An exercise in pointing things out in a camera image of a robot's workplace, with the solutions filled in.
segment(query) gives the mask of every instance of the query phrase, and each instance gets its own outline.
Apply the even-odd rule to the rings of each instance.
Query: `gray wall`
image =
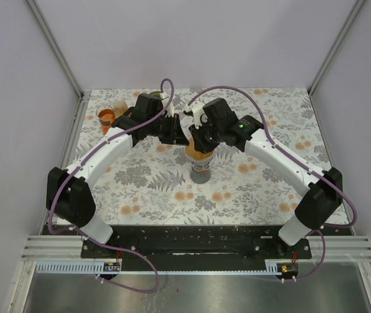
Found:
[[[355,0],[37,0],[81,87],[309,86]]]
[[[76,97],[22,0],[0,0],[0,312]]]
[[[334,163],[371,241],[371,1],[314,95]]]

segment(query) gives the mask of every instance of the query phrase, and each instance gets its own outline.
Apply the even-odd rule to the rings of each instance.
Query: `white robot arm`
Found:
[[[85,156],[64,170],[52,169],[48,175],[46,207],[51,209],[57,191],[68,177],[68,173],[75,172],[59,196],[54,213],[99,243],[106,243],[113,230],[95,214],[95,202],[91,194],[91,189],[101,175],[119,157],[147,136],[156,136],[161,143],[166,144],[189,144],[182,131],[179,116],[172,106],[147,126],[126,133],[127,130],[150,120],[167,103],[168,98],[164,94],[141,94],[136,105],[117,118],[107,134]]]
[[[303,197],[293,217],[279,231],[280,238],[287,245],[295,245],[312,230],[318,230],[342,204],[337,192],[311,175],[313,171],[323,173],[324,178],[342,190],[342,174],[336,168],[324,171],[309,164],[277,139],[273,138],[275,144],[272,144],[261,122],[249,115],[238,119],[223,98],[214,99],[203,106],[196,104],[194,110],[184,113],[193,115],[194,124],[198,124],[198,127],[192,125],[189,128],[197,151],[208,153],[221,142],[234,146],[276,170]],[[308,170],[290,160],[276,145],[306,164]]]

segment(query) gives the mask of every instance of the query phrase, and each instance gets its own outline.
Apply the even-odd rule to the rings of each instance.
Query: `purple tube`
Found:
[[[309,167],[307,165],[303,164],[301,161],[298,161],[296,158],[294,158],[287,151],[285,151],[283,148],[281,148],[279,145],[277,145],[275,143],[275,141],[272,139],[272,136],[271,136],[271,133],[269,132],[269,129],[267,128],[266,119],[265,119],[265,116],[263,115],[260,107],[258,106],[258,104],[256,103],[256,101],[250,95],[248,95],[247,93],[245,93],[243,90],[240,90],[240,89],[234,88],[234,87],[230,87],[230,86],[214,86],[214,87],[210,87],[210,88],[207,88],[206,90],[201,91],[194,98],[192,98],[190,100],[190,102],[188,103],[188,106],[190,106],[191,103],[193,103],[195,100],[197,100],[200,96],[204,95],[208,91],[215,90],[215,89],[229,89],[229,90],[233,90],[233,91],[236,91],[237,93],[240,93],[240,94],[244,95],[247,99],[249,99],[249,101],[251,101],[251,103],[255,106],[256,110],[258,111],[258,113],[259,113],[259,115],[261,117],[261,120],[262,120],[262,123],[263,123],[263,127],[264,127],[264,130],[265,130],[265,133],[266,133],[266,137],[268,138],[268,140],[270,141],[270,143],[272,145],[275,145],[275,147],[279,151],[281,151],[284,155],[286,155],[289,159],[291,159],[294,163],[298,164],[304,170],[306,170],[306,171],[309,170]],[[340,194],[340,196],[343,199],[345,199],[345,201],[349,204],[349,206],[350,206],[350,208],[352,210],[352,213],[353,213],[352,221],[350,223],[347,223],[347,224],[344,224],[344,225],[325,223],[325,225],[326,226],[329,226],[329,227],[336,227],[336,228],[350,228],[353,225],[355,225],[355,223],[357,221],[357,210],[356,210],[356,207],[354,206],[353,202],[348,198],[348,196],[345,195],[344,192],[341,191],[337,186],[335,186],[334,184],[332,184],[328,179],[326,179],[324,176],[320,175],[316,171],[312,171],[311,174],[314,175],[314,176],[316,176],[318,179],[321,179],[322,181],[324,181],[334,191],[336,191],[338,194]]]
[[[174,92],[174,87],[173,87],[173,82],[169,79],[169,78],[165,78],[164,80],[162,80],[162,82],[160,83],[160,90],[163,92],[164,89],[163,89],[163,86],[164,86],[164,83],[165,82],[168,82],[170,85],[171,85],[171,96],[168,100],[168,103],[164,106],[164,108],[162,109],[162,111],[160,111],[158,114],[156,114],[154,117],[152,117],[151,119],[149,119],[148,121],[138,125],[138,126],[135,126],[135,127],[132,127],[128,130],[124,130],[110,138],[108,138],[108,141],[112,141],[124,134],[128,134],[130,132],[133,132],[141,127],[144,127],[150,123],[152,123],[153,121],[155,121],[156,119],[158,119],[163,113],[165,113],[165,111],[168,109],[168,107],[170,106],[171,102],[172,102],[172,99],[173,99],[173,92]],[[96,146],[82,161],[81,161],[81,166],[84,166],[85,163],[95,154],[97,153],[97,151],[99,151],[101,148],[103,148],[105,145],[107,144],[107,142],[102,142],[100,145]],[[59,199],[59,197],[61,196],[62,194],[62,191],[64,190],[64,188],[66,187],[66,185],[69,183],[69,181],[71,180],[71,178],[73,178],[73,176],[81,170],[81,167],[80,166],[77,166],[75,168],[75,170],[70,173],[68,175],[68,177],[63,181],[62,185],[58,188],[57,192],[56,192],[56,195],[52,201],[52,205],[50,207],[50,212],[49,212],[49,217],[48,217],[48,230],[49,232],[52,234],[52,235],[57,235],[58,233],[61,233],[62,231],[64,230],[67,230],[71,227],[74,227],[73,225],[69,225],[69,226],[64,226],[58,230],[54,230],[52,228],[52,217],[53,217],[53,213],[55,212],[55,209],[56,209],[56,204],[57,204],[57,201]],[[141,293],[153,293],[155,292],[156,290],[158,290],[159,288],[159,274],[158,274],[158,271],[156,270],[156,267],[152,264],[152,262],[150,262],[147,258],[145,258],[145,256],[141,255],[139,252],[136,252],[136,251],[133,251],[133,250],[129,250],[129,249],[124,249],[124,248],[118,248],[116,246],[109,246],[109,245],[105,245],[105,244],[102,244],[102,243],[99,243],[98,241],[96,241],[95,239],[93,238],[90,238],[87,234],[85,234],[84,232],[82,232],[79,228],[75,228],[74,229],[80,234],[80,235],[83,235],[83,236],[86,236],[88,237],[88,239],[93,242],[94,244],[98,245],[98,246],[101,246],[103,248],[107,248],[107,249],[111,249],[111,250],[116,250],[116,251],[123,251],[123,252],[128,252],[128,253],[131,253],[131,254],[134,254],[136,256],[138,256],[139,258],[145,260],[149,265],[150,267],[152,268],[152,270],[155,272],[155,278],[156,278],[156,284],[155,286],[152,288],[152,289],[149,289],[149,290],[141,290],[141,289],[136,289],[136,288],[133,288],[133,287],[130,287],[130,286],[126,286],[126,285],[123,285],[123,284],[119,284],[118,282],[112,282],[110,280],[105,280],[106,282],[110,283],[110,284],[113,284],[113,285],[116,285],[116,286],[119,286],[119,287],[122,287],[122,288],[125,288],[125,289],[128,289],[128,290],[131,290],[131,291],[135,291],[135,292],[141,292]]]

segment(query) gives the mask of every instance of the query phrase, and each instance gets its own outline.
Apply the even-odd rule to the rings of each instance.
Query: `orange cup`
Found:
[[[115,114],[111,106],[101,106],[96,109],[96,116],[100,120],[102,133],[105,135],[115,121]]]

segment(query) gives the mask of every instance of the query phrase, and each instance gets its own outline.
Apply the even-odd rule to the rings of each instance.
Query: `table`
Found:
[[[182,112],[202,89],[176,89],[173,105]],[[260,105],[274,137],[307,161],[329,169],[326,148],[305,88],[243,88]],[[125,100],[133,106],[150,89],[95,89],[91,92],[76,148],[82,157],[102,137],[95,110]],[[200,97],[204,103],[222,97],[238,117],[259,118],[253,105],[233,91],[216,90]],[[192,118],[180,113],[190,137]],[[283,224],[301,197],[273,169],[234,147],[221,145],[211,162],[210,180],[190,179],[184,147],[146,138],[110,166],[93,187],[97,214],[108,224]],[[339,208],[329,222],[345,224]]]

